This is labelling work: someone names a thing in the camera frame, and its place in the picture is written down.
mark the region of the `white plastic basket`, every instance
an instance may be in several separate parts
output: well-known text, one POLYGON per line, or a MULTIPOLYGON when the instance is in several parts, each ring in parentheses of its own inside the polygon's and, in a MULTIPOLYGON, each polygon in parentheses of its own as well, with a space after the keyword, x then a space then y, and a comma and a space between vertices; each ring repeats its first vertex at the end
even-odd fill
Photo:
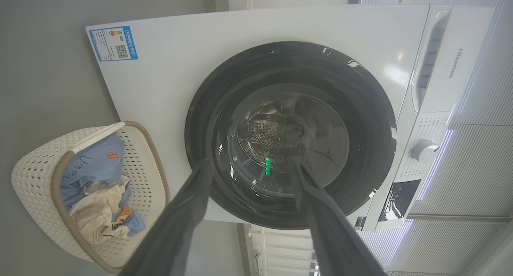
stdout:
POLYGON ((14 167, 12 185, 29 214, 57 245, 110 273, 121 271, 169 201, 164 170, 153 142, 143 126, 131 121, 83 128, 36 148, 14 167), (130 178, 132 188, 128 206, 139 213, 146 229, 132 237, 91 245, 71 220, 59 186, 73 156, 112 133, 125 141, 123 174, 130 178))

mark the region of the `washing machine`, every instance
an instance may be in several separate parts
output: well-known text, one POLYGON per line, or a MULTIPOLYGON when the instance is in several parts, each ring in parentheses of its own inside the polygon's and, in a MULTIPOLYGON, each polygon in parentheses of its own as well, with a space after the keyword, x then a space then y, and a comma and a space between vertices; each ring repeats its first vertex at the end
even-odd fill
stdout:
POLYGON ((300 157, 370 231, 399 227, 428 190, 492 12, 346 5, 86 31, 119 117, 151 135, 171 198, 208 157, 205 219, 305 229, 287 172, 300 157))

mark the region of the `display screen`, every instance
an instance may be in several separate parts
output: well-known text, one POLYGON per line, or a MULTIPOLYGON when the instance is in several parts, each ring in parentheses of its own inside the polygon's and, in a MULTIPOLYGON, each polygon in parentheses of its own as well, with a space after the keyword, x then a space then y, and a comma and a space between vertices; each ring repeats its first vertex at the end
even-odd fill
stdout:
POLYGON ((395 220, 404 217, 419 183, 420 180, 392 183, 392 188, 390 188, 378 221, 395 220))

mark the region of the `washing machine door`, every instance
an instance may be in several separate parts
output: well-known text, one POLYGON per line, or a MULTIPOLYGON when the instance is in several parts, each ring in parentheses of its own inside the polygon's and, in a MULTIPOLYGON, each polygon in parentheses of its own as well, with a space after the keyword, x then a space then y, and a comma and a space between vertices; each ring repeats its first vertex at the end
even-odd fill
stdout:
POLYGON ((264 227, 306 229, 288 161, 347 215, 383 183, 396 151, 395 117, 379 82, 347 55, 306 42, 253 47, 213 71, 192 100, 185 144, 192 167, 214 163, 210 196, 264 227))

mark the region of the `qr code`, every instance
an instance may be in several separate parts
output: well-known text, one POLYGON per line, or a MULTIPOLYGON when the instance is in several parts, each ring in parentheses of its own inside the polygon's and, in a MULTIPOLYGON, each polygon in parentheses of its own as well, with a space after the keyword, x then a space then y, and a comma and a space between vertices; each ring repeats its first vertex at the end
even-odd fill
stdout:
POLYGON ((116 51, 117 51, 118 58, 121 58, 121 59, 128 58, 126 45, 117 45, 116 51))

